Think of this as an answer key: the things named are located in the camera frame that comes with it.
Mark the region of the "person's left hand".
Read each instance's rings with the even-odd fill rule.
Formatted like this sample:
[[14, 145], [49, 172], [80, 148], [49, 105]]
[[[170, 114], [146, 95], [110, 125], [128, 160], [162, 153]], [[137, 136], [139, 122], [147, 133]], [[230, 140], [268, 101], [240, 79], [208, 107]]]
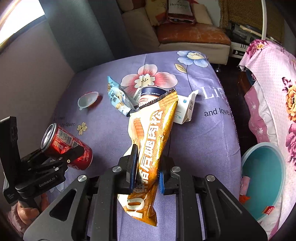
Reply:
[[23, 236], [27, 228], [32, 222], [49, 206], [48, 195], [41, 195], [41, 203], [39, 208], [23, 207], [18, 201], [7, 214], [9, 224], [13, 227], [19, 236]]

